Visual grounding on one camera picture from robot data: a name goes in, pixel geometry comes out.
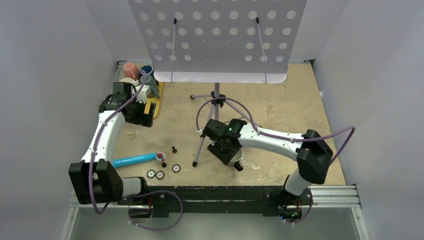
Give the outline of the black handled white mug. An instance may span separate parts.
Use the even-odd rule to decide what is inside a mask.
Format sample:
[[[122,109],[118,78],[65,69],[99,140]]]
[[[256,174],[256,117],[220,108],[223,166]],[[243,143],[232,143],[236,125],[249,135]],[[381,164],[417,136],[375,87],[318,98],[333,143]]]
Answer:
[[[241,172],[243,170],[243,165],[241,163],[241,159],[243,157],[243,150],[240,148],[235,152],[227,164],[229,167],[235,168],[238,172]]]

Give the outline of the grey teal mug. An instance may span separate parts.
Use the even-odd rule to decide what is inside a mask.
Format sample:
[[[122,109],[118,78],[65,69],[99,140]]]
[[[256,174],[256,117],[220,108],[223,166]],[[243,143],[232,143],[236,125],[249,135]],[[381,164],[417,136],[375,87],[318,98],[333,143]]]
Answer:
[[[140,78],[140,83],[144,83],[142,91],[145,92],[147,99],[160,99],[159,84],[154,77],[148,74],[142,75]]]

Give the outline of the cream beige mug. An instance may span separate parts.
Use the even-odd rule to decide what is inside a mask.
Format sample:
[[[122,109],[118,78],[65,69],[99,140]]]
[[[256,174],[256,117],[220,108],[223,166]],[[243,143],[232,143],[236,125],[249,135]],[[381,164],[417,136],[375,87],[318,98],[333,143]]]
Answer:
[[[138,81],[134,80],[131,77],[124,77],[124,78],[120,79],[119,82],[120,83],[129,83],[129,84],[132,84],[135,87],[138,86]]]

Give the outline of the pink mug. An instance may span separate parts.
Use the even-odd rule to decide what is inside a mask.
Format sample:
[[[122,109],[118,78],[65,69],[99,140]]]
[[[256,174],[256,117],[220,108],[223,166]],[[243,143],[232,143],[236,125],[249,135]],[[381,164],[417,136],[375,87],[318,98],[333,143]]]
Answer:
[[[139,68],[133,62],[126,62],[123,67],[123,74],[125,78],[136,79]]]

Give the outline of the dark blue mug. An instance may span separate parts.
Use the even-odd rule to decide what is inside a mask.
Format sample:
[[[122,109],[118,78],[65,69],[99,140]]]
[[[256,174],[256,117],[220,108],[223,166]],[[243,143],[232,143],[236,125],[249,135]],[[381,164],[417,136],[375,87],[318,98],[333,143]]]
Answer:
[[[144,64],[139,68],[140,71],[144,71],[147,75],[154,77],[154,68],[151,64]]]

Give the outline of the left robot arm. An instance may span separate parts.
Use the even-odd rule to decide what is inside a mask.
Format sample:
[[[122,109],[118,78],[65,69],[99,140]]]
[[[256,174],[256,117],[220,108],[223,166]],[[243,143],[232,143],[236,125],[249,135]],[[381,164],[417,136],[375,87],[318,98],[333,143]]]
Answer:
[[[153,125],[156,104],[152,103],[145,111],[148,89],[147,85],[115,82],[112,93],[99,105],[91,143],[81,160],[68,169],[80,204],[107,204],[128,196],[138,205],[148,201],[144,177],[122,178],[112,164],[118,137],[126,123],[148,128]]]

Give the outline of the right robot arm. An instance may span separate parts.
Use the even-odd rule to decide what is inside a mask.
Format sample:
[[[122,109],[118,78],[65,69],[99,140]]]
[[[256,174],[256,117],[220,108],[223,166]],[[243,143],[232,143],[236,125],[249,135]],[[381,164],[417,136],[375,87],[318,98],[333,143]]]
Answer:
[[[295,161],[297,169],[280,191],[282,200],[288,204],[298,200],[310,185],[325,183],[333,157],[331,148],[312,129],[306,133],[285,133],[256,127],[241,119],[232,119],[228,124],[210,119],[201,135],[211,140],[207,147],[210,153],[239,172],[243,170],[243,148],[260,149]]]

